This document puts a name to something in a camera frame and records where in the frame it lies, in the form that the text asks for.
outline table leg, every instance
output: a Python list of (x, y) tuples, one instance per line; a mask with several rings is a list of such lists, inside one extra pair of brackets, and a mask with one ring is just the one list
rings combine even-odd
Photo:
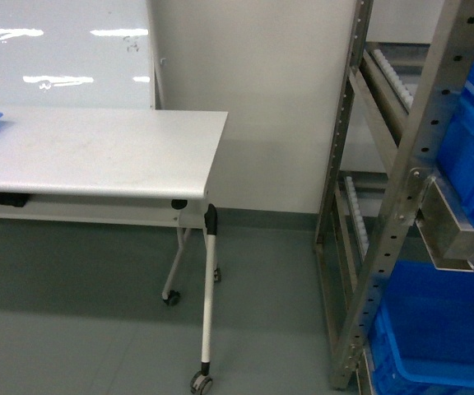
[(206, 276), (204, 282), (204, 319), (202, 323), (202, 358), (201, 369), (191, 380), (191, 392), (195, 394), (207, 393), (213, 383), (210, 377), (211, 361), (211, 315), (213, 310), (213, 271), (216, 262), (216, 234), (217, 211), (215, 206), (209, 205), (206, 215)]
[(182, 254), (184, 252), (184, 245), (189, 238), (191, 233), (191, 229), (186, 229), (184, 232), (183, 228), (177, 228), (177, 239), (179, 241), (179, 250), (174, 257), (173, 265), (171, 265), (170, 274), (168, 275), (168, 279), (165, 282), (164, 290), (162, 291), (162, 300), (168, 306), (174, 306), (180, 301), (180, 293), (176, 290), (171, 289), (171, 285), (173, 284), (174, 276), (177, 272), (177, 268), (179, 267), (180, 259), (182, 258)]
[[(204, 232), (204, 244), (206, 245), (206, 251), (208, 249), (207, 247), (207, 230), (204, 229), (203, 230)], [(214, 256), (214, 263), (213, 263), (213, 280), (215, 282), (221, 282), (222, 281), (222, 275), (221, 275), (221, 269), (219, 268), (219, 263), (218, 263), (218, 260), (217, 260), (217, 252), (215, 251), (214, 252), (215, 256)]]

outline gray floor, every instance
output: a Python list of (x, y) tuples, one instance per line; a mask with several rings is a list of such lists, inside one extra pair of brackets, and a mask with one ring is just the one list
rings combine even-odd
[[(349, 393), (328, 386), (312, 227), (226, 219), (210, 393)], [(0, 394), (189, 393), (202, 233), (188, 242), (183, 298), (169, 308), (160, 292), (175, 244), (172, 229), (0, 220)]]

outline white wall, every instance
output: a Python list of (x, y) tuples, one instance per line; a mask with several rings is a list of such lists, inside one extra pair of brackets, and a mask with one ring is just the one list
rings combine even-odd
[[(316, 212), (354, 0), (151, 0), (168, 109), (228, 110), (222, 207)], [(443, 0), (375, 0), (370, 40), (430, 42)], [(342, 167), (382, 170), (358, 106)]]

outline black latch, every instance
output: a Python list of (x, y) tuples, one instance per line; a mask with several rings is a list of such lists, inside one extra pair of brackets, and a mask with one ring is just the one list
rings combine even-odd
[(29, 200), (29, 193), (0, 192), (0, 204), (3, 206), (23, 207)]
[(175, 209), (175, 210), (182, 210), (183, 208), (186, 208), (186, 206), (188, 205), (188, 201), (187, 200), (183, 200), (183, 199), (173, 199), (171, 201), (171, 206)]

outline caster wheel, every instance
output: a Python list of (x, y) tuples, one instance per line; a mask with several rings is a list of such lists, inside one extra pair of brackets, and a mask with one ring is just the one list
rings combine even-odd
[(197, 372), (191, 379), (189, 384), (191, 393), (195, 395), (205, 395), (213, 385), (213, 379), (210, 376), (204, 376), (201, 372)]
[(180, 302), (180, 292), (171, 290), (170, 294), (168, 295), (168, 299), (163, 299), (163, 301), (168, 306), (175, 306), (178, 302)]
[(217, 268), (213, 271), (213, 281), (214, 282), (221, 282), (222, 281), (222, 275), (221, 275), (220, 268)]

